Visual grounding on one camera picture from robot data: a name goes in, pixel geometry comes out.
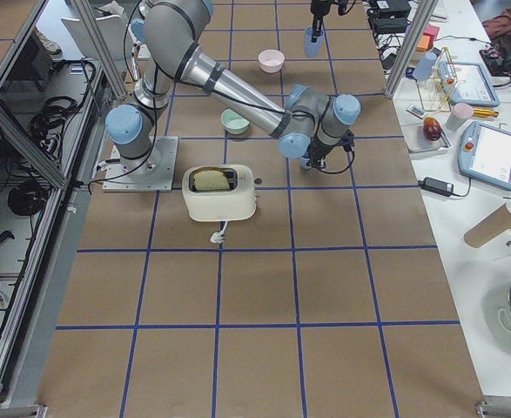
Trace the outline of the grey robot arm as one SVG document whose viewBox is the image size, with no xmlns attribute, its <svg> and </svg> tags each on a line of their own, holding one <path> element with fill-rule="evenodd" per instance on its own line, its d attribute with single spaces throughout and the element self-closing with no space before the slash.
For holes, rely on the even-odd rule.
<svg viewBox="0 0 511 418">
<path fill-rule="evenodd" d="M 360 101 L 353 95 L 330 96 L 296 84 L 285 107 L 275 104 L 203 52 L 198 41 L 212 14 L 210 1 L 153 2 L 143 35 L 154 74 L 138 88 L 151 96 L 165 95 L 171 83 L 198 88 L 277 139 L 285 157 L 307 168 L 325 172 L 326 156 L 336 147 L 354 162 L 351 127 L 360 115 Z"/>
</svg>

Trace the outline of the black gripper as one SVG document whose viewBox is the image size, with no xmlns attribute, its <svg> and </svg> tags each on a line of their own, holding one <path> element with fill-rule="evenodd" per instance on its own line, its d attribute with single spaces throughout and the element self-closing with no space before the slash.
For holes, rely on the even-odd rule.
<svg viewBox="0 0 511 418">
<path fill-rule="evenodd" d="M 330 13 L 333 6 L 337 7 L 339 16 L 348 14 L 355 2 L 348 0 L 312 0 L 310 4 L 310 11 L 313 14 L 311 42 L 316 43 L 323 34 L 323 17 Z"/>
<path fill-rule="evenodd" d="M 326 155 L 323 152 L 307 150 L 299 157 L 299 165 L 305 170 L 315 169 L 317 171 L 324 171 L 326 169 Z"/>
</svg>

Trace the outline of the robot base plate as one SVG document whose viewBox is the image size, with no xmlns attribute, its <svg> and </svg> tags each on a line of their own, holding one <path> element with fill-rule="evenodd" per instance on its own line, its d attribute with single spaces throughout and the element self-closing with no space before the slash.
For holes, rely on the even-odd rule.
<svg viewBox="0 0 511 418">
<path fill-rule="evenodd" d="M 173 184 L 178 136 L 157 136 L 154 148 L 145 157 L 135 161 L 121 158 L 117 147 L 111 149 L 111 158 L 117 163 L 107 166 L 102 188 L 105 192 L 170 192 Z"/>
</svg>

